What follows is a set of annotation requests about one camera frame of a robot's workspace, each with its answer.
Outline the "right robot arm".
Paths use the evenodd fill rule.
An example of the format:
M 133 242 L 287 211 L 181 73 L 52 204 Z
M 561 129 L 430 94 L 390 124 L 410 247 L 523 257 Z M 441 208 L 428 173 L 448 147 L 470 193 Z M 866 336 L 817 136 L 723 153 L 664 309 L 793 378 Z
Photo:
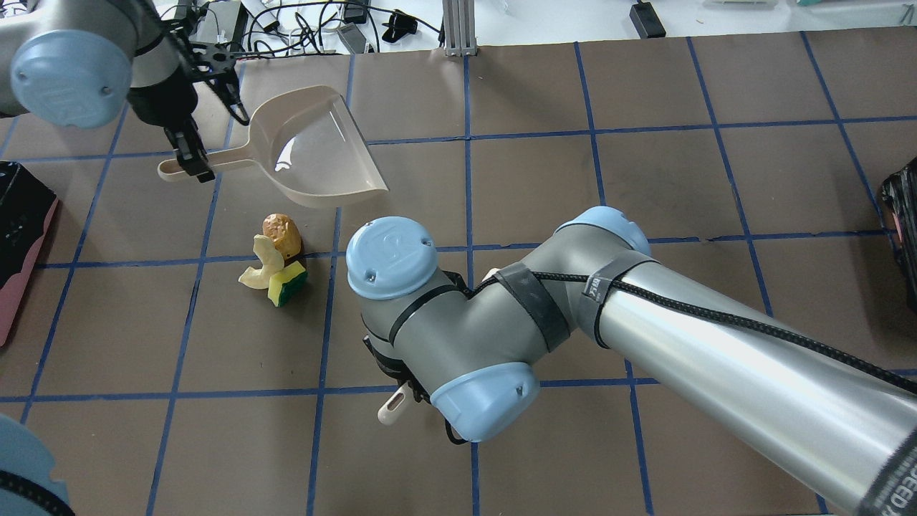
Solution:
M 539 392 L 534 365 L 582 331 L 852 515 L 915 513 L 915 382 L 659 264 L 596 206 L 470 290 L 416 220 L 348 242 L 348 284 L 378 366 L 471 443 Z

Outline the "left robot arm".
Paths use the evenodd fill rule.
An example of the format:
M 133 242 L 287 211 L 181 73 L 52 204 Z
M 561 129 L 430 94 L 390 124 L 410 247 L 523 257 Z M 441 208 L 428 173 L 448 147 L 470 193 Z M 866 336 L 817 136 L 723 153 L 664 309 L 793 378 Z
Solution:
M 248 126 L 231 43 L 200 42 L 193 34 L 206 7 L 178 1 L 164 19 L 151 1 L 27 1 L 2 20 L 2 118 L 32 114 L 62 127 L 100 128 L 124 105 L 163 130 L 174 157 L 158 175 L 167 181 L 215 180 L 194 120 L 197 84 L 230 117 Z

